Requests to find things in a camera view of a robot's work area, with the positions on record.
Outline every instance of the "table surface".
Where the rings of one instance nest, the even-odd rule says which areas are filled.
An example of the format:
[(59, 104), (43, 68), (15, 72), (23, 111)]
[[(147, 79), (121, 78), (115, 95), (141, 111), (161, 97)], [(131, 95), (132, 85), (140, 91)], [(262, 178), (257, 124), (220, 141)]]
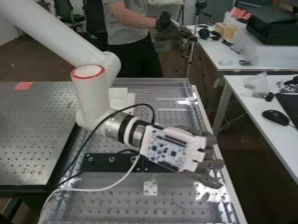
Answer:
[[(219, 71), (231, 71), (231, 72), (253, 72), (253, 71), (298, 71), (298, 66), (294, 68), (289, 67), (276, 67), (274, 65), (268, 66), (241, 66), (238, 64), (240, 60), (245, 60), (242, 54), (237, 54), (231, 48), (224, 45), (220, 41), (213, 41), (212, 39), (203, 40), (199, 38), (199, 44), (203, 47), (209, 59), (212, 60)], [(220, 62), (232, 61), (232, 65), (221, 65)]]
[[(225, 75), (229, 86), (256, 124), (266, 141), (269, 142), (278, 158), (281, 159), (293, 179), (298, 184), (298, 131), (288, 126), (281, 126), (262, 117), (266, 110), (278, 110), (286, 114), (278, 100), (272, 102), (253, 98), (249, 90), (244, 87), (244, 80), (252, 76)], [(278, 81), (293, 79), (294, 75), (268, 76), (269, 88), (273, 93), (278, 92)]]
[(0, 83), (0, 187), (47, 185), (75, 127), (76, 96), (70, 82)]
[[(205, 121), (205, 112), (201, 112), (204, 107), (200, 96), (196, 88), (189, 85), (185, 79), (117, 80), (117, 86), (128, 87), (129, 92), (136, 94), (136, 103), (147, 102), (153, 106), (157, 122), (165, 127), (185, 125), (207, 130), (205, 125), (209, 123)], [(151, 111), (143, 107), (135, 109), (135, 115), (144, 120), (149, 120), (152, 116)], [(79, 134), (74, 155), (87, 134), (85, 130)], [(76, 166), (64, 178), (80, 170), (82, 160), (87, 152), (116, 153), (124, 148), (125, 146), (119, 142), (96, 135), (88, 143), (84, 153), (82, 153)], [(216, 155), (220, 157), (219, 147), (216, 148)], [(128, 179), (108, 192), (66, 192), (54, 197), (43, 215), (44, 223), (58, 224), (68, 223), (68, 221), (78, 224), (85, 222), (107, 224), (246, 223), (227, 169), (223, 173), (220, 172), (217, 175), (223, 177), (225, 186), (213, 192), (213, 195), (216, 193), (221, 196), (225, 195), (225, 203), (221, 199), (220, 202), (208, 202), (207, 198), (199, 200), (199, 193), (203, 193), (199, 189), (201, 185), (185, 178), (184, 175), (132, 173)], [(100, 188), (119, 180), (123, 175), (123, 173), (84, 173), (64, 187)], [(153, 179), (159, 185), (159, 196), (144, 196), (144, 181)]]

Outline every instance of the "white desk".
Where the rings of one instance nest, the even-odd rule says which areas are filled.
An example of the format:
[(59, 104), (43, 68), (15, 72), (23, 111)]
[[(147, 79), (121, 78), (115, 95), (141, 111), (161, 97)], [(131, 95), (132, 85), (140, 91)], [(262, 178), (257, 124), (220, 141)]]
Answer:
[[(278, 100), (274, 98), (272, 102), (266, 102), (264, 99), (253, 98), (244, 86), (244, 80), (252, 76), (225, 75), (227, 86), (220, 104), (220, 110), (216, 116), (216, 130), (219, 133), (225, 110), (229, 103), (229, 94), (233, 91), (240, 103), (242, 104), (256, 126), (258, 127), (266, 141), (269, 142), (278, 158), (281, 159), (293, 179), (298, 184), (298, 131), (288, 126), (284, 127), (262, 117), (265, 110), (278, 110), (285, 112)], [(269, 88), (273, 93), (278, 92), (277, 82), (293, 79), (294, 75), (274, 75), (268, 76)]]
[[(237, 54), (231, 48), (224, 45), (220, 41), (213, 41), (212, 39), (203, 40), (199, 38), (199, 44), (203, 47), (209, 59), (212, 60), (217, 71), (229, 72), (250, 72), (250, 71), (298, 71), (297, 66), (289, 67), (276, 67), (274, 64), (270, 67), (264, 66), (242, 66), (240, 65), (240, 60), (246, 60), (242, 54)], [(221, 65), (220, 61), (232, 61), (232, 65)]]

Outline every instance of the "metal table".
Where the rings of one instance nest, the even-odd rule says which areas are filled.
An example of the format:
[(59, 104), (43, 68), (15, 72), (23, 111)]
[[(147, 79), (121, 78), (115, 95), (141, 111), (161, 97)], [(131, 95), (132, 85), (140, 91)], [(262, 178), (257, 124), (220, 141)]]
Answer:
[[(212, 131), (196, 87), (187, 79), (119, 79), (115, 87), (128, 87), (136, 93), (136, 103), (149, 103), (164, 126), (187, 125)], [(149, 120), (147, 108), (135, 109), (135, 115)], [(74, 158), (88, 132), (82, 130)], [(101, 136), (95, 136), (85, 147), (67, 178), (74, 175), (83, 162), (84, 154), (112, 153), (125, 147)], [(216, 146), (216, 157), (221, 157)], [(84, 173), (64, 187), (101, 188), (113, 183), (123, 173)], [(137, 224), (137, 223), (246, 223), (227, 168), (217, 175), (225, 186), (212, 191), (173, 173), (132, 173), (127, 180), (105, 192), (63, 192), (52, 198), (43, 214), (46, 224)], [(155, 180), (159, 195), (144, 195), (144, 181)]]
[(0, 83), (0, 193), (36, 193), (51, 181), (76, 121), (71, 82)]

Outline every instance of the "gray shirt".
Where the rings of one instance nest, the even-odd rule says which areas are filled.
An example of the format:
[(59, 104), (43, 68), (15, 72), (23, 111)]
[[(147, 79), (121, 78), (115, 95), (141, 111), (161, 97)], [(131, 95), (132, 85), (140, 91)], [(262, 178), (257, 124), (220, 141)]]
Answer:
[(108, 8), (108, 3), (123, 1), (127, 8), (141, 15), (147, 15), (148, 0), (103, 0), (105, 11), (105, 25), (108, 30), (108, 43), (111, 45), (131, 44), (144, 39), (148, 35), (147, 29), (133, 28), (117, 22)]

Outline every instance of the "person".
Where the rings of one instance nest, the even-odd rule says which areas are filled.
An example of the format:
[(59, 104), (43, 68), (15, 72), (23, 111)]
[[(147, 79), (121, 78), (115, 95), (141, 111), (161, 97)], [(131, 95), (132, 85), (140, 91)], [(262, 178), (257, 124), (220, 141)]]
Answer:
[(148, 0), (103, 0), (103, 5), (109, 51), (121, 61), (119, 77), (163, 77), (149, 29), (169, 32), (176, 24), (147, 16)]

